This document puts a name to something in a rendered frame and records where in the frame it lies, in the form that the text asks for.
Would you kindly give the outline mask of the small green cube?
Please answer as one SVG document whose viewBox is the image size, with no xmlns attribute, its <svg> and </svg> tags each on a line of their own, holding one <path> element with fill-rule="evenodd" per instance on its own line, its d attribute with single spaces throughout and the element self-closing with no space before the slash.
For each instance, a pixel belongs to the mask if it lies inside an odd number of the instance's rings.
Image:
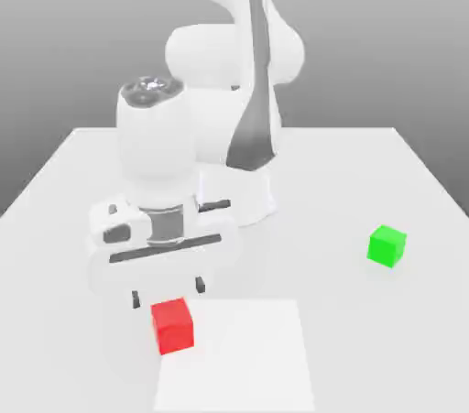
<svg viewBox="0 0 469 413">
<path fill-rule="evenodd" d="M 407 235 L 386 225 L 380 225 L 369 238 L 367 258 L 382 266 L 392 268 L 401 259 Z"/>
</svg>

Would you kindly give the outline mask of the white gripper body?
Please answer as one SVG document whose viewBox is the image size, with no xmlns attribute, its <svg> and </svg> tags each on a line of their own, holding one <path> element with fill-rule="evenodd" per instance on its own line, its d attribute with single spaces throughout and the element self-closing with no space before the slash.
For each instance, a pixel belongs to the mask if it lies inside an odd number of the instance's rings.
<svg viewBox="0 0 469 413">
<path fill-rule="evenodd" d="M 193 276 L 206 272 L 206 287 L 242 253 L 238 226 L 229 216 L 201 215 L 190 235 L 157 245 L 125 241 L 90 245 L 89 283 L 101 296 L 124 296 L 137 288 L 142 297 L 182 297 L 197 293 Z"/>
</svg>

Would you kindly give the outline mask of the small red cube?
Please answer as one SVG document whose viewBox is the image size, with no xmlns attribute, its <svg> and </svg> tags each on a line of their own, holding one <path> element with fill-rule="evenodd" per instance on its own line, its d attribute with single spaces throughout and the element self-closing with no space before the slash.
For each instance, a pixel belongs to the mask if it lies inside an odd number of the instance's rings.
<svg viewBox="0 0 469 413">
<path fill-rule="evenodd" d="M 153 304 L 151 317 L 161 355 L 194 346 L 193 320 L 184 298 Z"/>
</svg>

